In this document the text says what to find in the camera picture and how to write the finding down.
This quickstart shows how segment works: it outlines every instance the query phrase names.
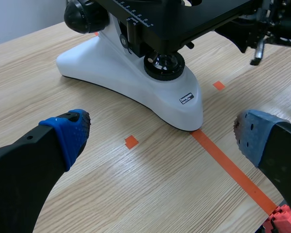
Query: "wood grain surface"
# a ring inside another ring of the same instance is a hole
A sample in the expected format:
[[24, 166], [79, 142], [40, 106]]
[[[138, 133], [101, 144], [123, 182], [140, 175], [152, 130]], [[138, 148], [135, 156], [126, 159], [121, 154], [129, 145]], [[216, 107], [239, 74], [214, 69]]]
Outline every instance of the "wood grain surface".
[[[189, 133], [60, 75], [56, 57], [89, 38], [59, 24], [0, 45], [0, 147], [70, 109], [92, 119], [83, 154], [50, 193], [34, 233], [255, 232], [267, 215]], [[248, 108], [291, 121], [291, 49], [267, 46], [252, 67], [252, 50], [243, 55], [216, 33], [194, 43], [180, 53], [202, 88], [203, 132], [279, 204], [278, 191], [238, 150], [233, 121]], [[226, 87], [218, 91], [216, 81]], [[131, 150], [130, 135], [139, 141]]]

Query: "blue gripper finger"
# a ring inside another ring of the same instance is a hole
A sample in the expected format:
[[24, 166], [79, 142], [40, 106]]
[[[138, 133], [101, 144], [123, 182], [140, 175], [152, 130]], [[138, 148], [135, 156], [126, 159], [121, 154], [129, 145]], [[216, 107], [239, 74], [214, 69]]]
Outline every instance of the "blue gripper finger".
[[48, 125], [55, 129], [63, 151], [65, 170], [69, 171], [82, 153], [89, 137], [91, 125], [89, 113], [82, 109], [75, 109], [58, 117], [43, 120], [39, 125]]
[[269, 113], [258, 110], [246, 110], [240, 113], [234, 122], [234, 133], [240, 151], [255, 167], [261, 161], [263, 151], [273, 126], [279, 122], [288, 122]]

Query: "orange tape line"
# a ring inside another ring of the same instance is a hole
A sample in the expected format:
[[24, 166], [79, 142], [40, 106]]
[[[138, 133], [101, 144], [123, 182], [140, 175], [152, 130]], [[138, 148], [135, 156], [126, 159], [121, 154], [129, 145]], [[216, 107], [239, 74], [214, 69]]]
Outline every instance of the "orange tape line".
[[243, 188], [243, 190], [270, 215], [277, 206], [257, 187], [201, 130], [191, 135]]
[[223, 83], [221, 83], [220, 81], [217, 81], [213, 84], [213, 86], [215, 88], [217, 88], [219, 91], [223, 90], [225, 88], [225, 86], [223, 85]]
[[128, 138], [125, 139], [126, 142], [126, 146], [127, 148], [130, 150], [131, 148], [135, 147], [139, 142], [137, 141], [137, 139], [131, 135]]

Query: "coarse focus knob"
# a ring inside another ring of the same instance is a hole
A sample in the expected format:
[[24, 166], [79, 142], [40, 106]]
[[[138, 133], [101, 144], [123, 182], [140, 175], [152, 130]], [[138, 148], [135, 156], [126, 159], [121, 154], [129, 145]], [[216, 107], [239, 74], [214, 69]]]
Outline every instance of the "coarse focus knob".
[[110, 23], [108, 11], [94, 0], [70, 0], [64, 18], [70, 29], [81, 34], [99, 32]]

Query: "microscope stage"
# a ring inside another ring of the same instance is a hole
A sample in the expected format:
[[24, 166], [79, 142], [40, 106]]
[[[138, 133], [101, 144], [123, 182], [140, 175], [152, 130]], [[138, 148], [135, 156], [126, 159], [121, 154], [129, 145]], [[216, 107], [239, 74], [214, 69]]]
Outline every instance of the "microscope stage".
[[184, 6], [176, 0], [96, 0], [124, 25], [129, 17], [140, 22], [139, 36], [161, 54], [175, 52], [201, 35], [250, 9], [254, 0], [203, 0]]

